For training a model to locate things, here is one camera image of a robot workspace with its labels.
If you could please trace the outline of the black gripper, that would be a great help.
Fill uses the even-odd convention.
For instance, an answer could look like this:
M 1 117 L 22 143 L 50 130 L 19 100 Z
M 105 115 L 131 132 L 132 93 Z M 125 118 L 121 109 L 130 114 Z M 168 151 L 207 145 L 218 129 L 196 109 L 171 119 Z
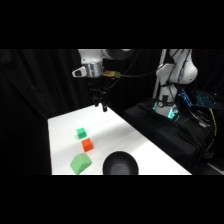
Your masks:
M 88 87 L 90 91 L 90 95 L 93 99 L 95 107 L 98 107 L 100 104 L 101 98 L 101 104 L 103 108 L 103 112 L 107 112 L 109 103 L 107 99 L 102 98 L 106 94 L 106 90 L 104 89 L 104 79 L 102 77 L 100 78 L 90 78 L 88 80 Z

